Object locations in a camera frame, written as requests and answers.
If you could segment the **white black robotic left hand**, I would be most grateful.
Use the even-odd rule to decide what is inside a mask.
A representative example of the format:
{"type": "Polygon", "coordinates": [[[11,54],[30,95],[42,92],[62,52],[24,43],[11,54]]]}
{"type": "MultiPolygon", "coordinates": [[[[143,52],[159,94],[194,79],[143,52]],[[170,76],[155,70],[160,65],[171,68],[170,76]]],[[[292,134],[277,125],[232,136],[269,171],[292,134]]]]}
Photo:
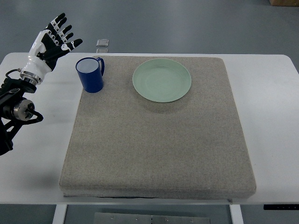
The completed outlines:
{"type": "Polygon", "coordinates": [[[53,19],[40,31],[28,53],[28,62],[21,70],[21,79],[33,85],[41,84],[46,74],[52,72],[59,58],[67,55],[82,44],[82,39],[71,40],[72,25],[64,13],[53,19]]]}

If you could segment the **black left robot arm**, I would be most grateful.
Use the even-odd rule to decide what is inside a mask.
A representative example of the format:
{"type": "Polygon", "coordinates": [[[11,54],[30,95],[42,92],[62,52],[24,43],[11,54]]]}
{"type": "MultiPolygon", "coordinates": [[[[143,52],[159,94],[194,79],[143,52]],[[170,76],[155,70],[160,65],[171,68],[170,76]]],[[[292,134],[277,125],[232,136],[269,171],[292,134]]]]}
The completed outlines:
{"type": "Polygon", "coordinates": [[[9,76],[13,69],[6,73],[6,78],[0,87],[0,118],[8,120],[0,122],[0,154],[13,150],[13,138],[24,125],[35,124],[43,120],[42,114],[35,110],[31,100],[24,93],[35,93],[37,81],[30,78],[13,79],[9,76]]]}

